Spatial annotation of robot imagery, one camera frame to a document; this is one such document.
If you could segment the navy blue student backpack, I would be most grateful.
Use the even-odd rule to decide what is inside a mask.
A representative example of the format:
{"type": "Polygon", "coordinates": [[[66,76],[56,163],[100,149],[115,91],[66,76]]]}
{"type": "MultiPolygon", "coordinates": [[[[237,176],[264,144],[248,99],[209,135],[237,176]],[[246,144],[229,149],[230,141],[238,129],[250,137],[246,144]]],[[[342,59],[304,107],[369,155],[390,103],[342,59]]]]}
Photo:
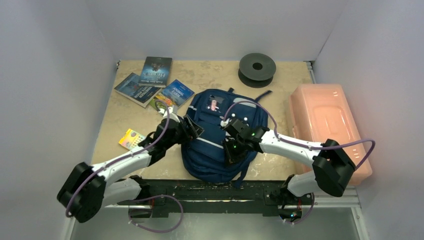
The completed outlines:
{"type": "Polygon", "coordinates": [[[185,169],[195,178],[213,184],[225,184],[234,180],[234,186],[240,188],[248,172],[250,163],[257,153],[249,152],[246,158],[237,164],[226,166],[223,141],[228,135],[221,128],[221,121],[229,118],[242,120],[248,126],[268,126],[268,114],[257,104],[271,94],[265,91],[256,98],[250,98],[229,90],[206,89],[196,94],[186,114],[204,129],[202,135],[182,144],[181,154],[185,169]],[[217,101],[219,111],[211,111],[211,100],[217,101]]]}

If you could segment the pink eraser stick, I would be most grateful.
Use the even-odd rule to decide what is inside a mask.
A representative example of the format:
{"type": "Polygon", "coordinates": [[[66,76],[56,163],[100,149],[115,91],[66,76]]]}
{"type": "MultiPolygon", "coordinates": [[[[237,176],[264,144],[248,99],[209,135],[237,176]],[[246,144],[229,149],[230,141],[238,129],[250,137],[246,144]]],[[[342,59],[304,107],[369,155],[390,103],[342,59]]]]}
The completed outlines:
{"type": "Polygon", "coordinates": [[[213,111],[213,112],[218,112],[219,107],[218,107],[217,103],[218,102],[215,99],[211,100],[210,105],[208,106],[208,109],[213,111]]]}

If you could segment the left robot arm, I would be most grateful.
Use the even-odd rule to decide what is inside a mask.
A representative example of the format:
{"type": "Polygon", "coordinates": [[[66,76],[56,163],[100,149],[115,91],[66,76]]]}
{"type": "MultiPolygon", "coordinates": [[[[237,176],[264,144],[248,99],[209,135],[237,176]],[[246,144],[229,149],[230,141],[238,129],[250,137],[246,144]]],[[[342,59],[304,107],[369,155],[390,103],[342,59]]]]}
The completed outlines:
{"type": "Polygon", "coordinates": [[[197,139],[204,128],[188,116],[174,113],[163,117],[156,130],[128,152],[103,163],[78,163],[71,171],[56,199],[65,207],[65,216],[84,223],[103,206],[106,190],[124,176],[147,168],[165,157],[174,145],[197,139]]]}

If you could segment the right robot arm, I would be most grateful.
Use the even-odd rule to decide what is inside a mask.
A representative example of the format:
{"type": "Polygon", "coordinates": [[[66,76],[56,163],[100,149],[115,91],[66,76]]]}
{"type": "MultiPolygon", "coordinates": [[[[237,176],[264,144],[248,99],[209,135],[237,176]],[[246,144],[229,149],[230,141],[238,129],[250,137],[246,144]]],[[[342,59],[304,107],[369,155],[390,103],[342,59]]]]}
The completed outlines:
{"type": "Polygon", "coordinates": [[[341,197],[353,176],[356,165],[343,148],[332,139],[324,143],[310,142],[275,133],[268,127],[249,127],[237,118],[221,122],[227,132],[223,141],[225,160],[239,161],[249,152],[282,156],[311,168],[303,174],[289,177],[280,196],[288,204],[301,196],[323,191],[341,197]]]}

